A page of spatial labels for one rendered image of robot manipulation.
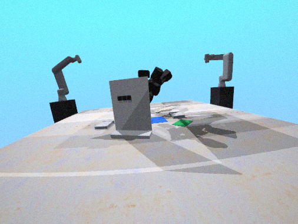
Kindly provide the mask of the blue flat square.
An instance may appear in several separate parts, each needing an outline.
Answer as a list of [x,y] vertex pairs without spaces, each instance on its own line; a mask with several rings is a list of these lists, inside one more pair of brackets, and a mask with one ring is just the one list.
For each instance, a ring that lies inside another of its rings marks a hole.
[[167,122],[167,120],[163,116],[151,118],[151,123],[162,123],[162,122]]

